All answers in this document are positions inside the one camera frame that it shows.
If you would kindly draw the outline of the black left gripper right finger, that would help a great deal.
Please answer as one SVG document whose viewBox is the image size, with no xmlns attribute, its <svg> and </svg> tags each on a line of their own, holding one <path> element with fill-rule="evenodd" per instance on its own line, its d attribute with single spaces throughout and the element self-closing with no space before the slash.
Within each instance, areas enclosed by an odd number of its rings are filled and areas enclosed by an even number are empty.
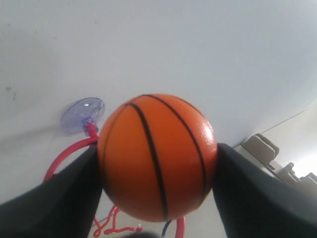
<svg viewBox="0 0 317 238">
<path fill-rule="evenodd" d="M 213 196 L 229 238 L 315 238 L 317 203 L 218 144 Z"/>
</svg>

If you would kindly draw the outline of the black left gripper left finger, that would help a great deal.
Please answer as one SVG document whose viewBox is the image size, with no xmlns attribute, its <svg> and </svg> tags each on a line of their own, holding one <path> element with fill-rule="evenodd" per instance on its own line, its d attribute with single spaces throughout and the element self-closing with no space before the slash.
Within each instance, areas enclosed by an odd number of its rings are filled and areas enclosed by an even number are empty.
<svg viewBox="0 0 317 238">
<path fill-rule="evenodd" d="M 102 193 L 97 147 L 0 206 L 2 238 L 86 238 Z"/>
</svg>

